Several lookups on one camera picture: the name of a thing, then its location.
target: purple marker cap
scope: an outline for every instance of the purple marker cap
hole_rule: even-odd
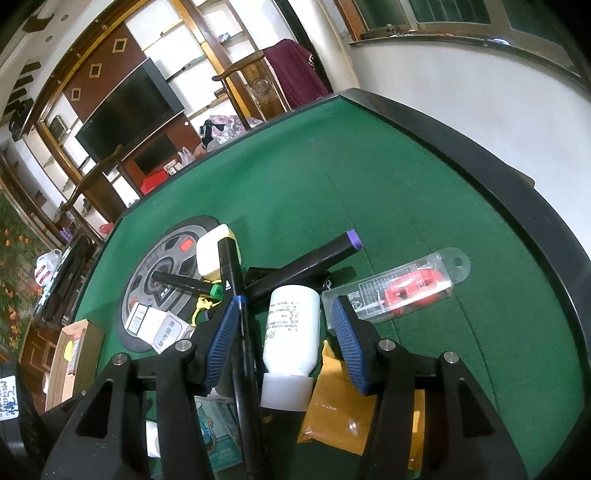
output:
[[[359,235],[357,235],[357,232],[355,230],[348,230],[347,236],[349,237],[351,245],[353,245],[354,249],[359,251],[363,248],[363,242],[361,241]]]

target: blue gripper pad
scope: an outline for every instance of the blue gripper pad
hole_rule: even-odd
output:
[[[357,336],[353,331],[353,327],[351,326],[343,305],[338,298],[333,301],[332,313],[333,325],[335,327],[337,339],[339,340],[340,350],[345,359],[347,372],[349,372],[349,378],[353,385],[365,395],[369,390],[365,354],[357,340]]]
[[[216,336],[209,346],[205,363],[205,380],[203,382],[206,388],[215,387],[222,376],[223,367],[230,354],[230,347],[240,323],[241,303],[246,303],[245,297],[234,296],[232,298],[217,329]]]

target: metal screw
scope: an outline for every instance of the metal screw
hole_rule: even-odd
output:
[[[389,352],[396,348],[396,342],[394,342],[394,340],[390,340],[389,338],[382,338],[378,345],[384,352]]]
[[[174,347],[179,351],[179,352],[186,352],[187,350],[189,350],[191,348],[191,340],[179,340],[177,343],[174,344]]]
[[[457,361],[460,359],[460,357],[457,355],[456,352],[445,352],[443,354],[443,359],[448,363],[448,364],[456,364]]]
[[[116,353],[113,355],[111,361],[113,362],[113,365],[123,365],[127,361],[127,358],[127,355],[124,353]]]

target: maroon shirt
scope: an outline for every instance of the maroon shirt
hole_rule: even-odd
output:
[[[311,54],[299,43],[283,39],[263,50],[291,108],[328,95],[328,90],[310,65]]]

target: green felt table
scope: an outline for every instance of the green felt table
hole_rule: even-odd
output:
[[[457,352],[500,412],[530,476],[580,414],[583,373],[573,334],[520,237],[446,162],[343,98],[236,142],[121,220],[76,313],[106,332],[99,368],[125,351],[113,321],[135,265],[163,232],[197,215],[232,228],[244,268],[280,267],[351,228],[365,248],[334,270],[352,267],[356,278],[460,248],[472,271],[453,297],[380,324],[380,334],[414,353]],[[256,317],[261,332],[265,319]],[[359,457],[296,445],[301,418],[278,413],[268,426],[276,478],[353,478]]]

